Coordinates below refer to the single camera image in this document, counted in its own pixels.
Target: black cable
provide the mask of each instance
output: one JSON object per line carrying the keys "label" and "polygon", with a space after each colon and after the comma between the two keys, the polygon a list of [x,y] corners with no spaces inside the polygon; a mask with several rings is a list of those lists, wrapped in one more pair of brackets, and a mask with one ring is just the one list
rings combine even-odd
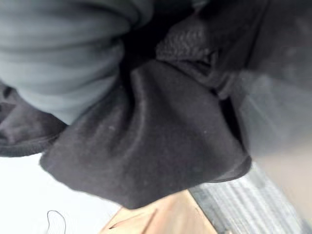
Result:
{"label": "black cable", "polygon": [[51,212],[55,212],[55,213],[59,214],[59,215],[62,217],[62,219],[64,220],[64,224],[65,224],[64,234],[66,234],[66,219],[65,219],[65,217],[64,217],[60,212],[54,211],[54,210],[48,211],[48,213],[47,213],[48,224],[49,224],[47,233],[48,233],[49,230],[50,230],[50,218],[49,218],[49,214],[50,214]]}

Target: black garment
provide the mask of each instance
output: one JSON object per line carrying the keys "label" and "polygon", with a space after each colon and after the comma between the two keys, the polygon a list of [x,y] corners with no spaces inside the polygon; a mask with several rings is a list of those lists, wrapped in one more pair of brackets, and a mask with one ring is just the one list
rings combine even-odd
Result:
{"label": "black garment", "polygon": [[157,59],[128,54],[120,86],[62,133],[42,167],[127,208],[244,175],[251,159],[220,99],[246,63],[266,2],[225,2],[173,26]]}
{"label": "black garment", "polygon": [[23,101],[14,89],[0,83],[0,93],[1,156],[41,153],[51,147],[66,128],[62,121]]}

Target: clothing pile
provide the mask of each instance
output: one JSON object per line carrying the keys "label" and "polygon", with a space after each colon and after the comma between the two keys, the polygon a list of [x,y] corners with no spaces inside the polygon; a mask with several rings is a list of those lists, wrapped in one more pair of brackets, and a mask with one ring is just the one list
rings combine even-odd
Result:
{"label": "clothing pile", "polygon": [[277,24],[269,30],[276,13],[291,18],[303,9],[290,0],[212,0],[170,11],[165,2],[123,37],[119,81],[71,125],[2,85],[0,154],[44,152],[41,166],[56,180],[131,209],[247,173],[242,82],[272,62],[273,52],[254,48],[282,32]]}

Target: gray fabric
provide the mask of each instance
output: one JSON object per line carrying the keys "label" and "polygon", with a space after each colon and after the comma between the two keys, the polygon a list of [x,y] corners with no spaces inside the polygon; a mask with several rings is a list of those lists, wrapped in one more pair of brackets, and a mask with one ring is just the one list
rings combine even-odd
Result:
{"label": "gray fabric", "polygon": [[152,0],[3,0],[0,78],[71,124],[114,87],[118,37],[145,24],[152,8]]}

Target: white surface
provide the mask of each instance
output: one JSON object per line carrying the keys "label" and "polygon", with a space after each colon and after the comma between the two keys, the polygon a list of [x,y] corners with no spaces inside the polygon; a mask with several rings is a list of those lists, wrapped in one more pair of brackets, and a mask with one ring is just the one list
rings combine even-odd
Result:
{"label": "white surface", "polygon": [[[49,210],[65,217],[66,234],[97,234],[119,206],[56,182],[39,159],[0,157],[0,234],[47,234]],[[63,228],[54,227],[63,227],[62,219],[54,217],[48,234],[64,234]]]}

